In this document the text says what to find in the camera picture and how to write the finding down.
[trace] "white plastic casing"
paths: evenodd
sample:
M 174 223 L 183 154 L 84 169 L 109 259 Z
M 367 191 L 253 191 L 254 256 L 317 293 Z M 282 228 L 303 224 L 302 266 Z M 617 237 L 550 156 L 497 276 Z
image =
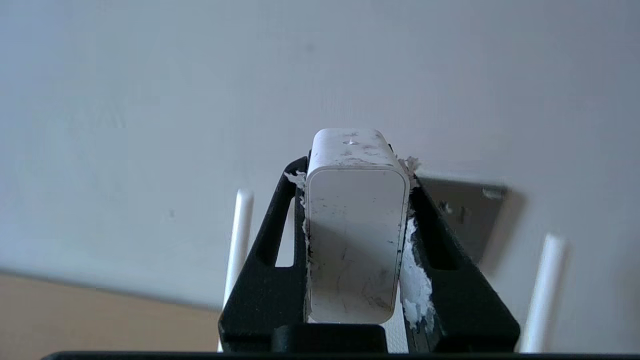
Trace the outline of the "white plastic casing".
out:
M 373 129 L 320 130 L 306 186 L 312 319 L 388 320 L 410 183 L 387 141 Z

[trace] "wooden surface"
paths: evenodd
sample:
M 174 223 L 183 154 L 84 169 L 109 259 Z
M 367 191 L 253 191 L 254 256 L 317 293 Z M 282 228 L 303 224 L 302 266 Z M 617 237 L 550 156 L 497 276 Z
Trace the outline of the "wooden surface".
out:
M 218 313 L 0 274 L 0 360 L 61 350 L 216 351 Z

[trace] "white wall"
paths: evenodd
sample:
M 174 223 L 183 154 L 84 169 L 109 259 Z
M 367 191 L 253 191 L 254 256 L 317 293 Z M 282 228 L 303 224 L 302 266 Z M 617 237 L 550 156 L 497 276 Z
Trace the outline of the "white wall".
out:
M 633 1 L 3 1 L 0 268 L 219 306 L 235 190 L 256 192 L 255 234 L 318 129 L 374 127 L 423 174 L 520 194 L 486 270 L 518 320 L 544 234 L 570 239 L 552 350 L 638 352 L 639 15 Z

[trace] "white residue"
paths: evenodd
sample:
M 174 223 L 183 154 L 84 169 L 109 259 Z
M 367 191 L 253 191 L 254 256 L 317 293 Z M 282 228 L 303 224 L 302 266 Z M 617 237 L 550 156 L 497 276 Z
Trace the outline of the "white residue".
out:
M 418 158 L 414 158 L 413 156 L 409 156 L 406 159 L 398 158 L 398 162 L 400 163 L 400 166 L 402 167 L 406 175 L 409 177 L 411 188 L 417 188 L 418 181 L 416 181 L 415 179 L 415 171 L 416 169 L 418 169 L 418 166 L 420 166 L 420 161 L 418 160 Z
M 426 329 L 432 331 L 435 308 L 431 302 L 431 280 L 424 269 L 416 264 L 413 256 L 411 238 L 415 230 L 415 219 L 409 218 L 406 222 L 402 267 L 400 268 L 400 296 L 404 307 L 404 317 L 409 322 L 411 329 L 415 330 L 420 321 L 424 319 Z
M 285 172 L 284 176 L 286 176 L 287 179 L 289 179 L 290 182 L 294 183 L 299 189 L 302 189 L 302 190 L 305 189 L 305 181 L 307 180 L 307 173 L 296 170 L 296 175 Z

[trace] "beige floor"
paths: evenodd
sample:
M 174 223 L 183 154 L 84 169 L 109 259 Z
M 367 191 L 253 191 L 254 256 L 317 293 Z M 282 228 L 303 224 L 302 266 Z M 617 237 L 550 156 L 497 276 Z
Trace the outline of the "beige floor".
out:
M 215 351 L 218 313 L 0 274 L 0 360 L 60 350 Z

